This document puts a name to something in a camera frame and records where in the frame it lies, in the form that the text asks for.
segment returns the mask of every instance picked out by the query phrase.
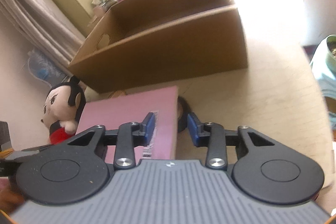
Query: doll head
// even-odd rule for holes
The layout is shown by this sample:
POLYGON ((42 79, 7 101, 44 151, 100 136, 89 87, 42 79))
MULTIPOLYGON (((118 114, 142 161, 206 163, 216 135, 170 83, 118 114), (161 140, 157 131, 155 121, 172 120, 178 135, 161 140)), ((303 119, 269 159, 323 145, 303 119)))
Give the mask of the doll head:
POLYGON ((48 129, 57 121, 79 122, 86 101, 78 83, 79 80, 73 76, 69 82, 60 83, 49 91, 41 120, 48 129))

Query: person's hand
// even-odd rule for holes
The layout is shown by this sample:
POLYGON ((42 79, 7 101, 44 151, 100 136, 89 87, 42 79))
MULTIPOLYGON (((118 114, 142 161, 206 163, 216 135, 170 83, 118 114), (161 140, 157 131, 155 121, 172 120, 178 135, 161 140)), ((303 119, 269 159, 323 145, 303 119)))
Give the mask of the person's hand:
POLYGON ((24 201, 22 195, 11 190, 9 183, 0 190, 0 210, 3 210, 6 214, 12 213, 24 201))

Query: barcode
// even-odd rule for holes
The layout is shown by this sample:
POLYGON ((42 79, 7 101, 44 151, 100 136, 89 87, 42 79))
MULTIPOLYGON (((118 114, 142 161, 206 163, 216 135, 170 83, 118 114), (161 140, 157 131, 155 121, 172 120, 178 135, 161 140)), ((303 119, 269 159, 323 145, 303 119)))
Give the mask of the barcode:
POLYGON ((142 151, 142 158, 143 159, 151 159, 152 158, 154 139, 155 139, 156 131, 157 131, 157 123, 158 123, 158 118, 159 118, 159 112, 158 111, 151 111, 151 112, 153 112, 154 116, 155 116, 155 127, 154 127, 154 131, 153 131, 153 136, 152 136, 152 139, 151 139, 149 145, 147 145, 142 151))

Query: pink box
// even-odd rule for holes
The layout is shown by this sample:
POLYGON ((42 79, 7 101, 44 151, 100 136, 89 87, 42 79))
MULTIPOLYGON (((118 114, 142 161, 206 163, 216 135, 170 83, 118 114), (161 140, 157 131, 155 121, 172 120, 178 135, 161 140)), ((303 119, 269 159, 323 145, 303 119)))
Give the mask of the pink box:
MULTIPOLYGON (((171 160, 175 158, 177 135, 177 87, 151 90, 85 105, 77 133, 102 124, 117 129, 126 122, 141 122, 148 112, 156 117, 153 138, 148 147, 135 148, 135 159, 171 160)), ((105 162, 113 163, 115 146, 109 146, 105 162)))

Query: curtain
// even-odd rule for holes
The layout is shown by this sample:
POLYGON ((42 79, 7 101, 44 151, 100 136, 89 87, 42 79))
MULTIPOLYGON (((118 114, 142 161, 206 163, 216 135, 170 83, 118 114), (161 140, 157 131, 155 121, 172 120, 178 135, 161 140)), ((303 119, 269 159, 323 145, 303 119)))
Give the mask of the curtain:
POLYGON ((56 18, 44 0, 0 0, 0 11, 63 70, 83 43, 56 18))

